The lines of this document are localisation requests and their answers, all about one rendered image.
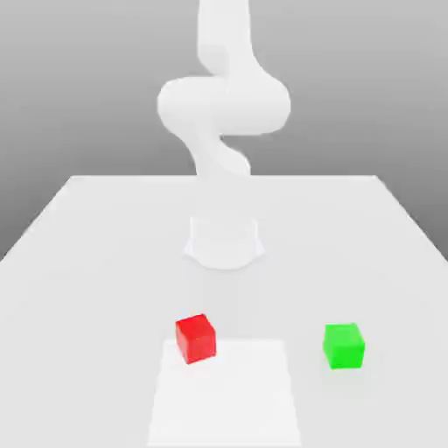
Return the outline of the small red cube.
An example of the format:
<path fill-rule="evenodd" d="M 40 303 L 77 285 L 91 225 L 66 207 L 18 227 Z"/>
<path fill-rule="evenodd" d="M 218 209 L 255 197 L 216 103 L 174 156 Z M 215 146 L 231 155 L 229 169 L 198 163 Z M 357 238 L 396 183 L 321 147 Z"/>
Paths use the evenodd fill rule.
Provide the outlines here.
<path fill-rule="evenodd" d="M 186 364 L 216 355 L 216 332 L 205 314 L 178 320 L 175 330 L 178 349 Z"/>

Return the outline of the small green cube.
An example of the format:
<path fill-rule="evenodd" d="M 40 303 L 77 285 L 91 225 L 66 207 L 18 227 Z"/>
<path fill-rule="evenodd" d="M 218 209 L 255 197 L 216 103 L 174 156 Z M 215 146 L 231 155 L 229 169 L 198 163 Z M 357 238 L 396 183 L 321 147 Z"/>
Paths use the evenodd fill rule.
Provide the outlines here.
<path fill-rule="evenodd" d="M 361 368 L 365 348 L 355 323 L 325 325 L 323 351 L 331 369 Z"/>

